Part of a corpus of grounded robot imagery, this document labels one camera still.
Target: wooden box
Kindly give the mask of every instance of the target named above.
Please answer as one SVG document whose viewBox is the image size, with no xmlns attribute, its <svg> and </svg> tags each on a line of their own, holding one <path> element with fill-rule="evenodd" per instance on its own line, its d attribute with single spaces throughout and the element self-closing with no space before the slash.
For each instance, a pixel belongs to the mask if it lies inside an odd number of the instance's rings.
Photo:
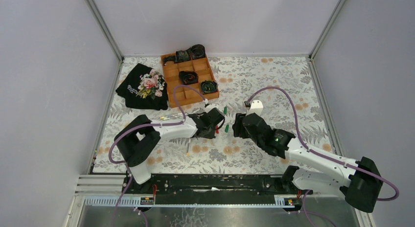
<svg viewBox="0 0 415 227">
<path fill-rule="evenodd" d="M 175 53 L 170 53 L 161 56 L 161 63 L 163 59 L 168 56 L 174 56 Z M 174 102 L 173 98 L 173 89 L 177 85 L 183 84 L 179 78 L 179 71 L 195 71 L 199 77 L 199 82 L 195 84 L 190 84 L 188 86 L 196 89 L 200 93 L 200 83 L 205 80 L 213 80 L 215 81 L 215 77 L 212 73 L 212 68 L 210 68 L 210 64 L 208 58 L 201 58 L 197 60 L 190 60 L 188 62 L 181 62 L 176 64 L 168 64 L 163 66 L 164 72 L 164 79 L 167 83 L 167 95 L 169 98 L 170 107 L 174 108 L 177 107 L 176 103 Z M 204 94 L 205 98 L 211 100 L 219 97 L 219 90 L 217 92 Z M 178 88 L 176 91 L 176 97 L 178 102 L 181 106 L 193 104 L 196 102 L 201 102 L 203 99 L 200 97 L 199 94 L 195 93 L 193 90 L 188 88 Z"/>
</svg>

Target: pink flower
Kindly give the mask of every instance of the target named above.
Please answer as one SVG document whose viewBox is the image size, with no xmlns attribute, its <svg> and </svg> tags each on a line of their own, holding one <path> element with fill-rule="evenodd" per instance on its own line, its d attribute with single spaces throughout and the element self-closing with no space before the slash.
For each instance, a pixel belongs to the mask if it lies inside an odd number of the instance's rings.
<svg viewBox="0 0 415 227">
<path fill-rule="evenodd" d="M 157 90 L 157 91 L 156 91 L 156 93 L 155 93 L 155 95 L 156 95 L 156 96 L 162 96 L 162 95 L 163 95 L 163 93 L 162 93 L 160 90 Z"/>
<path fill-rule="evenodd" d="M 141 81 L 141 84 L 144 85 L 144 87 L 146 87 L 147 89 L 151 89 L 158 86 L 158 82 L 150 78 L 144 78 Z"/>
</svg>

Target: patterned table surface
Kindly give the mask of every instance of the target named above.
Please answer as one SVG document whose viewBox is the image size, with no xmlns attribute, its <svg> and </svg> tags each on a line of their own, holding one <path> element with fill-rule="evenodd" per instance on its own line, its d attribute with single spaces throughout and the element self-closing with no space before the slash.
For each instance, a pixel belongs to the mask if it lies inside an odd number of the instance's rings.
<svg viewBox="0 0 415 227">
<path fill-rule="evenodd" d="M 332 152 L 332 147 L 323 121 L 323 113 L 310 77 L 305 57 L 210 57 L 210 65 L 219 84 L 220 97 L 211 100 L 223 109 L 228 107 L 225 126 L 215 139 L 193 138 L 189 155 L 186 155 L 188 139 L 178 138 L 160 142 L 146 163 L 152 173 L 227 173 L 227 174 L 282 174 L 288 165 L 308 166 L 296 161 L 275 158 L 249 139 L 234 138 L 231 125 L 236 113 L 246 112 L 242 102 L 255 91 L 266 86 L 279 86 L 292 97 L 299 116 L 300 131 L 307 143 Z M 142 63 L 162 72 L 160 58 L 131 57 L 124 60 L 119 82 L 131 69 Z M 257 95 L 264 104 L 262 117 L 273 128 L 295 133 L 294 114 L 288 99 L 277 90 L 265 90 Z M 187 113 L 201 112 L 202 103 L 184 106 Z M 103 131 L 100 146 L 96 151 L 94 173 L 124 173 L 123 164 L 112 164 L 108 151 L 116 134 L 140 114 L 149 119 L 179 113 L 178 108 L 166 111 L 137 110 L 125 107 L 124 98 L 115 93 L 110 113 Z M 122 160 L 118 149 L 114 160 Z"/>
</svg>

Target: white wall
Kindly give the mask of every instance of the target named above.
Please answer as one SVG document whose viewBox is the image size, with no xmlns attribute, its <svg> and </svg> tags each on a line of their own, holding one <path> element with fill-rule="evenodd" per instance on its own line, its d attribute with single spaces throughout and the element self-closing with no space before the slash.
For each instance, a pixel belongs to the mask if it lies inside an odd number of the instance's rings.
<svg viewBox="0 0 415 227">
<path fill-rule="evenodd" d="M 378 227 L 414 226 L 415 0 L 348 0 L 316 66 L 348 156 L 375 161 L 401 191 Z M 380 197 L 393 195 L 386 184 Z"/>
<path fill-rule="evenodd" d="M 0 0 L 0 227 L 61 226 L 117 60 L 84 0 Z"/>
<path fill-rule="evenodd" d="M 338 0 L 95 0 L 124 55 L 311 52 Z"/>
</svg>

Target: black cloth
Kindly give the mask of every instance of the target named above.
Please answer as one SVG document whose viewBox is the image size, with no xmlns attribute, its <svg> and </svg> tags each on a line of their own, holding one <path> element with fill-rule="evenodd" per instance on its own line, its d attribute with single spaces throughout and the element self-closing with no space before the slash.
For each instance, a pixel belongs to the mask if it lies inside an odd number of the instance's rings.
<svg viewBox="0 0 415 227">
<path fill-rule="evenodd" d="M 167 83 L 156 70 L 137 64 L 117 88 L 125 106 L 134 109 L 167 110 Z"/>
</svg>

